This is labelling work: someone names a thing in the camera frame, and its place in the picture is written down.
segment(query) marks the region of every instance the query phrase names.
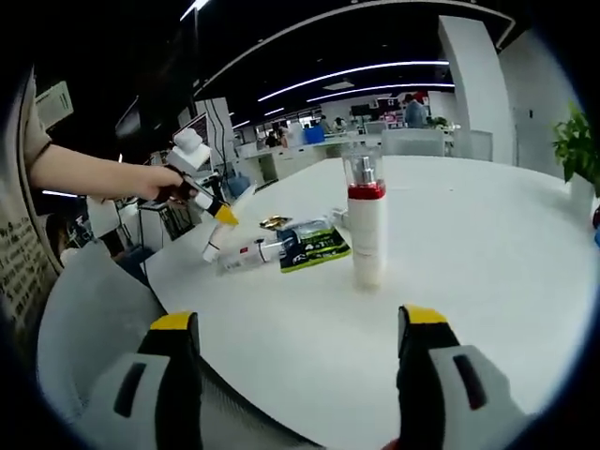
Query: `white bottle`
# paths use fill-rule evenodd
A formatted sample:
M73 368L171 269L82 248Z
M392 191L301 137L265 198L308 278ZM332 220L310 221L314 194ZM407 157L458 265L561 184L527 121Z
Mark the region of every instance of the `white bottle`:
M256 184L249 186L243 193L238 197L234 204L232 204L232 211L236 216L246 208L246 206L252 200L252 196L256 191ZM227 238L229 237L229 233L232 232L233 225L229 225L227 223L219 222L213 232L210 234L208 238L208 242L206 243L206 247L202 252L202 257L208 263L212 263L221 251L221 248L225 245Z
M354 148L342 157L348 184L354 279L361 287L377 287L387 265L388 234L381 152Z
M260 267L273 261L279 261L281 242L277 239L260 238L239 248L223 252L218 264L225 272L238 272Z

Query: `white round table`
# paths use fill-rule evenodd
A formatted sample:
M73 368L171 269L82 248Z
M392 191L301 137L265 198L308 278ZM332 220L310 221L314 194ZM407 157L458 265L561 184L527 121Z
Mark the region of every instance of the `white round table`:
M523 411L539 412L593 310L597 250L564 182L440 157L386 157L384 171L389 261L377 292L354 288L352 257L218 276L202 262L210 222L147 262L158 299L198 311L202 357L241 395L328 447L377 449L398 436L404 303L438 309L508 376ZM232 238L265 233L258 222L274 214L315 218L345 203L341 161L328 159L258 192Z

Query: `yellow tag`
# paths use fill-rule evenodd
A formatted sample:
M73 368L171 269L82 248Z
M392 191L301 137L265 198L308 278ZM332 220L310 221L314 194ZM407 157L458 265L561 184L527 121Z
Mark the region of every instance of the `yellow tag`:
M435 309L430 307L416 307L415 305L403 305L409 313L409 321L415 323L447 323L446 318Z
M240 222L237 220L237 217L233 215L232 209L226 204L221 205L215 214L215 219L219 222L227 223L228 225L237 225Z
M187 330L189 317L193 313L190 311L175 312L167 314L150 325L151 330Z

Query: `green leaves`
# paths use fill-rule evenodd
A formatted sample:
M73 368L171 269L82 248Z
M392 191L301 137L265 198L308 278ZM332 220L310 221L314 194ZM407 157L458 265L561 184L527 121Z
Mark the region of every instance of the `green leaves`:
M445 117L436 117L435 119L433 119L433 125L435 127L437 127L437 126L447 127L448 126L448 121L446 120Z
M600 197L600 153L593 145L588 118L573 103L569 104L569 110L569 121L553 127L554 155L564 167L565 182L578 173L594 185L596 197Z

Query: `ceiling light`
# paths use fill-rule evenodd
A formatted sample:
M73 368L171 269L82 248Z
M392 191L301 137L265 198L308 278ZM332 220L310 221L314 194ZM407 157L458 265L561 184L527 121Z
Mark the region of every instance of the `ceiling light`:
M362 89L353 89L352 91L336 92L335 94L329 94L328 96L310 98L307 100L307 102L323 100L324 98L345 96L346 94L353 94L355 92L376 91L379 89L396 89L399 87L454 87L454 85L449 82L410 82L408 84L387 84L385 86L363 87Z
M278 108L278 109L276 109L276 110L273 110L273 111L269 111L269 112L267 112L265 115L271 115L271 114L275 114L275 113L280 113L280 112L282 112L283 110L285 110L285 108Z
M249 123L250 123L250 121L247 120L246 122L242 122L241 124L237 124L235 127L233 127L233 129L236 129L236 128L239 128L239 127L243 127L244 125L247 125Z
M328 86L323 86L323 89L327 89L328 91L339 91L341 89L348 89L349 87L354 87L354 84L351 82L336 82L335 84L329 84Z
M273 94L269 94L263 98L259 98L259 101L267 100L268 98L272 98L274 96L278 96L279 94L283 94L284 92L291 91L296 87L306 86L307 84L320 82L321 80L327 80L328 78L337 77L339 75L346 75L348 73L360 72L362 70L372 70L374 68L399 68L403 66L449 66L450 63L448 61L403 61L398 63L385 63L385 64L375 64L373 66L364 66L357 68L350 68L348 70L342 70L341 72L330 73L329 75L323 75L322 77L313 78L312 80L308 80L306 82L300 82L293 86L286 87L279 91L274 92Z
M194 3L191 4L191 6L186 10L186 12L184 12L184 15L181 16L181 19L179 19L179 22L183 21L186 16L192 11L192 9L196 9L197 11L200 11L204 5L206 5L208 3L208 0L195 0Z
M53 190L42 190L41 193L48 195L59 195L60 197L72 197L75 199L78 197L75 194L66 194L65 192L54 192Z

